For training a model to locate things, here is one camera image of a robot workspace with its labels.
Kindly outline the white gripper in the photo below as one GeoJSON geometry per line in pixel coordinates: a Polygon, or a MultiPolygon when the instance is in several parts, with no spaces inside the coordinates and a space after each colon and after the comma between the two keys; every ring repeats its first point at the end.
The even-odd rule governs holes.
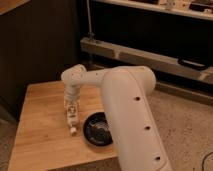
{"type": "Polygon", "coordinates": [[[71,105],[75,105],[76,113],[79,112],[79,104],[78,99],[80,95],[80,87],[79,86],[66,86],[64,89],[64,105],[65,111],[68,113],[68,107],[71,105]]]}

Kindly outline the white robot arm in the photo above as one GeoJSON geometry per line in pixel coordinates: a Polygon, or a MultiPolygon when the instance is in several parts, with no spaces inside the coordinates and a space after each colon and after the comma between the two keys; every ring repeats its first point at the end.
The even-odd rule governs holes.
{"type": "Polygon", "coordinates": [[[159,135],[147,95],[156,78],[146,66],[120,66],[88,71],[79,64],[61,74],[70,131],[79,123],[83,85],[100,88],[103,108],[122,171],[173,171],[159,135]]]}

